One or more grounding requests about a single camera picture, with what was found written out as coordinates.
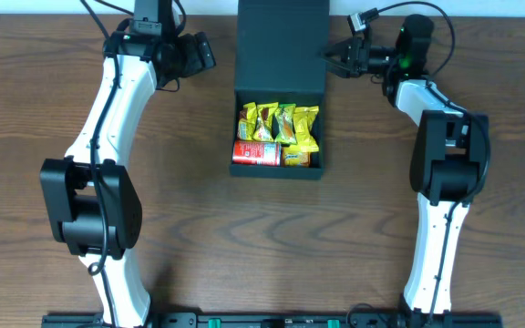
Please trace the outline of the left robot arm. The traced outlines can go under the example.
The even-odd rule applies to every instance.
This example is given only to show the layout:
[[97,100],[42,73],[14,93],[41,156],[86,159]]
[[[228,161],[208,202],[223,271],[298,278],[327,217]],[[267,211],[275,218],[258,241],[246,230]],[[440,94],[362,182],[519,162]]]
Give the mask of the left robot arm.
[[153,312],[134,247],[142,206],[128,173],[149,99],[170,82],[216,62],[207,36],[187,34],[179,0],[138,1],[114,32],[104,30],[103,76],[86,123],[62,159],[39,173],[54,239],[92,277],[101,313],[48,314],[45,327],[192,327],[192,314]]

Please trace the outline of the black gift box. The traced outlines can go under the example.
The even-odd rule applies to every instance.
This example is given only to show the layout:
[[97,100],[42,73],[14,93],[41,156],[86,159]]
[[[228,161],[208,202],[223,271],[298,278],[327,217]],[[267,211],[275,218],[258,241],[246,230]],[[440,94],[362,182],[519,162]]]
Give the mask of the black gift box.
[[240,0],[234,79],[234,118],[246,103],[318,106],[311,130],[319,151],[308,168],[243,165],[234,177],[320,179],[324,173],[326,64],[320,57],[330,28],[329,0]]

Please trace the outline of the orange yellow biscuit packet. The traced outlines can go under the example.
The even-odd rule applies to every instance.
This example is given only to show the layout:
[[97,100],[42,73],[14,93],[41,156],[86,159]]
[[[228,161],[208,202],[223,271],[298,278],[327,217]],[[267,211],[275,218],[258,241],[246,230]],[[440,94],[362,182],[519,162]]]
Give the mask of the orange yellow biscuit packet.
[[308,168],[311,164],[311,154],[291,147],[283,147],[281,153],[281,165],[283,167]]

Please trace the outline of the yellow Apollo wafer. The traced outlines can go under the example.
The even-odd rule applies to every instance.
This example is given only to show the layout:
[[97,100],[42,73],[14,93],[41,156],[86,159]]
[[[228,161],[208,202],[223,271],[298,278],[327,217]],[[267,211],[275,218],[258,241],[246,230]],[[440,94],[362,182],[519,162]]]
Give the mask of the yellow Apollo wafer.
[[254,102],[243,105],[237,125],[237,138],[239,140],[253,140],[257,116],[257,107]]
[[278,107],[278,102],[256,106],[257,120],[252,136],[255,141],[273,142],[273,115]]

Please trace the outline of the red Pringles can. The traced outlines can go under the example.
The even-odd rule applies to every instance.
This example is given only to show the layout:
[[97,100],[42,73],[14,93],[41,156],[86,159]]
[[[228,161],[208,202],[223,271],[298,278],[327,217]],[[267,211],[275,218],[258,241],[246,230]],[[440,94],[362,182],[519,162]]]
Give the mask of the red Pringles can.
[[244,165],[279,166],[281,146],[273,142],[237,140],[232,151],[232,162]]

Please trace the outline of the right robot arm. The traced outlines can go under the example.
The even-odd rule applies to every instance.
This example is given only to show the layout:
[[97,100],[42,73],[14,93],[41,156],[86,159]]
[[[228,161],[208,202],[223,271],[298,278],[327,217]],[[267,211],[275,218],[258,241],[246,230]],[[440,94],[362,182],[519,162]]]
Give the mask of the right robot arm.
[[375,46],[373,8],[351,14],[349,39],[324,48],[322,59],[342,78],[371,75],[391,106],[417,125],[409,181],[417,194],[417,240],[411,272],[395,311],[362,304],[350,311],[351,327],[488,326],[497,318],[452,313],[450,284],[458,237],[471,203],[484,187],[491,159],[489,119],[456,105],[437,88],[428,72],[427,52],[434,22],[409,15],[392,47]]

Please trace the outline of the green yellow snack packet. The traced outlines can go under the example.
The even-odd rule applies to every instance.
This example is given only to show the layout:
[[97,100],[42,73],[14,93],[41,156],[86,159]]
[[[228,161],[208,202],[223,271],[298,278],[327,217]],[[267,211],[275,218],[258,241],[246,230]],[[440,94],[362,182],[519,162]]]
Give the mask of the green yellow snack packet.
[[293,127],[293,114],[295,109],[295,104],[280,104],[274,112],[278,125],[275,142],[285,145],[294,145],[296,143]]

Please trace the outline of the yellow snack bag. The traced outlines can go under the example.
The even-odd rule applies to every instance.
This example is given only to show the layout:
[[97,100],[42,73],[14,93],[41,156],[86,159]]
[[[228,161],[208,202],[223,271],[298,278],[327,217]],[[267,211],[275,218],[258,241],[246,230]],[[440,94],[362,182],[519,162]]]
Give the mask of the yellow snack bag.
[[302,152],[314,153],[319,151],[317,141],[312,136],[313,123],[319,112],[318,106],[297,107],[293,113],[293,127],[295,132],[295,149]]

